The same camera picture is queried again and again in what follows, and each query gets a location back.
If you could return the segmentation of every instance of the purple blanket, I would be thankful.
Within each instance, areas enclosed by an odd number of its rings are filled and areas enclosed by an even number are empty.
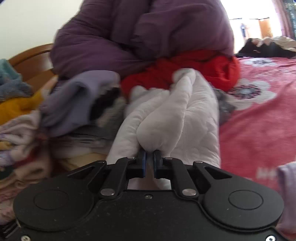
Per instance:
[[[85,0],[57,33],[51,60],[67,78],[88,70],[125,77],[188,50],[230,56],[233,45],[220,0]]]

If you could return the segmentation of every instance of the pink curtain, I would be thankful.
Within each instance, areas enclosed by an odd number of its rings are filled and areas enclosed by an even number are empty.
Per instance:
[[[289,37],[291,39],[294,39],[294,32],[291,25],[291,21],[287,15],[287,12],[285,10],[285,6],[282,0],[272,0],[276,13],[279,16],[279,20],[281,23],[281,32],[283,36]]]

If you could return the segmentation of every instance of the pink bedsheet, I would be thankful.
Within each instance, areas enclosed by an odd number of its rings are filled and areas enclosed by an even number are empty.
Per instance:
[[[220,128],[222,169],[278,189],[276,167],[296,155],[296,60],[243,58],[228,92],[237,110]]]

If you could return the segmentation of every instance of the silver screw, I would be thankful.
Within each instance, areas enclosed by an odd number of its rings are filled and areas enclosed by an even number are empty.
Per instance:
[[[27,235],[24,235],[20,238],[21,241],[31,241],[30,237]]]
[[[153,196],[150,194],[145,195],[145,199],[152,199],[152,198],[153,198]]]
[[[105,189],[101,190],[101,194],[103,196],[112,196],[112,195],[115,194],[115,191],[113,189],[111,189],[111,188],[105,188]]]
[[[273,235],[268,236],[268,237],[266,238],[266,241],[276,241],[276,237],[274,237]]]
[[[196,193],[197,192],[191,188],[187,188],[182,191],[182,194],[187,197],[192,197],[192,196],[196,195]]]

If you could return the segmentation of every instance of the teal towel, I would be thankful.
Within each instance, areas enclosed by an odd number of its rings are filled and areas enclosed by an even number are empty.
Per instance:
[[[6,59],[0,59],[0,102],[15,97],[30,97],[32,94],[31,86],[22,81],[22,76]]]

